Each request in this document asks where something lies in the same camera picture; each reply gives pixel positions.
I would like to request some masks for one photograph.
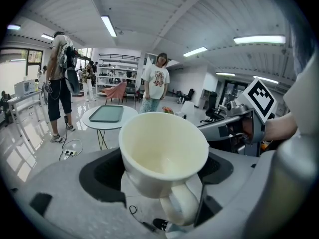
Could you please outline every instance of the mug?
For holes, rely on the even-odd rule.
[[[198,201],[185,182],[208,159],[208,143],[189,121],[166,113],[144,113],[122,127],[119,144],[125,170],[141,195],[159,198],[172,223],[194,222]],[[181,212],[173,207],[173,194]]]

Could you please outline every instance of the shoe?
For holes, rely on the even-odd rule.
[[[66,125],[66,129],[67,130],[70,130],[70,131],[74,131],[75,130],[75,128],[73,127],[73,125]]]
[[[168,225],[168,221],[162,220],[162,219],[154,219],[153,220],[153,225],[159,230],[166,231],[166,227]]]
[[[57,134],[57,136],[52,136],[50,139],[50,142],[59,142],[62,139],[62,137],[60,136],[60,134]]]

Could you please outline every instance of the corrugated white ceiling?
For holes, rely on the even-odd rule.
[[[189,8],[181,14],[185,4]],[[117,38],[106,30],[103,14],[110,16]],[[184,65],[200,61],[216,71],[258,72],[290,85],[295,80],[289,24],[271,0],[29,0],[13,23],[21,30],[8,35],[40,42],[49,42],[41,34],[62,29],[79,47],[155,48]],[[284,34],[288,44],[235,45],[233,37],[252,34]],[[201,46],[209,50],[200,60],[183,57]]]

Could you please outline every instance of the black and white square marker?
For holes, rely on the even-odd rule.
[[[275,101],[269,91],[259,81],[248,92],[248,96],[253,100],[264,117]]]

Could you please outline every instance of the green tray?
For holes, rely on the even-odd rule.
[[[119,122],[122,119],[123,106],[101,106],[90,117],[91,122]]]

